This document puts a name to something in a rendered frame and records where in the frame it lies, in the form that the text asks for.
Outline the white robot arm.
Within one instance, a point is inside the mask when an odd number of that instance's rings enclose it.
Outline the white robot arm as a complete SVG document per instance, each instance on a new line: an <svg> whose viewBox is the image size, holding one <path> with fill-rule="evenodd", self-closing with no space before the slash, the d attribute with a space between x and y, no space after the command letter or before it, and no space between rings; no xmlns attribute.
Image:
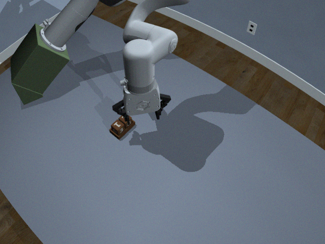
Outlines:
<svg viewBox="0 0 325 244"><path fill-rule="evenodd" d="M42 41L57 52L66 50L66 42L94 12L98 1L115 7L126 0L70 0L52 21L45 19L39 34ZM178 42L172 30L144 22L153 11L189 3L190 0L142 0L133 9L123 31L125 79L120 81L134 94L145 94L154 87L154 65L172 53Z"/></svg>

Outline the brown cube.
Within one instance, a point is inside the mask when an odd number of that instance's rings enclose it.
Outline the brown cube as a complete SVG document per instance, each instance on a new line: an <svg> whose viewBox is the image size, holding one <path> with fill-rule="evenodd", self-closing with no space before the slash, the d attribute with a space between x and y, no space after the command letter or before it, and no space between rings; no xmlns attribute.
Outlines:
<svg viewBox="0 0 325 244"><path fill-rule="evenodd" d="M129 116L130 124L132 123L132 117ZM129 125L127 124L127 121L124 120L124 117L121 116L119 118L119 121L121 121L124 124L124 127L127 128Z"/></svg>
<svg viewBox="0 0 325 244"><path fill-rule="evenodd" d="M125 130L124 124L118 119L113 124L111 124L111 128L112 131L117 135L120 135Z"/></svg>

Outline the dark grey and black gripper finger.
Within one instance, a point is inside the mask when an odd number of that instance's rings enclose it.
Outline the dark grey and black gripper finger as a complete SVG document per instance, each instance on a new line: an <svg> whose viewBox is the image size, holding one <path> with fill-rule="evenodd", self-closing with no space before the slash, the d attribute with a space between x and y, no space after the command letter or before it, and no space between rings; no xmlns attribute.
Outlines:
<svg viewBox="0 0 325 244"><path fill-rule="evenodd" d="M166 107L167 104L171 101L171 97L169 95L160 94L160 100L162 100L160 102L160 109L158 111L155 111L157 119L159 119L162 109Z"/></svg>
<svg viewBox="0 0 325 244"><path fill-rule="evenodd" d="M121 100L120 102L113 105L112 108L113 108L113 111L117 112L117 114L122 115L124 117L124 120L127 121L127 124L130 125L129 116L126 115L126 112L125 112L125 109L123 106L124 106L124 101ZM121 107L123 107L123 108L121 108Z"/></svg>

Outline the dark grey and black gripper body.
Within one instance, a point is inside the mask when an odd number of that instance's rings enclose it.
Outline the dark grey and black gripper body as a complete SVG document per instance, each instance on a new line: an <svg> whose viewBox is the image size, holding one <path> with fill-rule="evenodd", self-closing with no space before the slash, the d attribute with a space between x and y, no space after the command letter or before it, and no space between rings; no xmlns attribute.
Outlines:
<svg viewBox="0 0 325 244"><path fill-rule="evenodd" d="M155 112L160 109L160 94L156 80L154 87L145 94L134 94L123 87L123 101L126 115L133 116Z"/></svg>

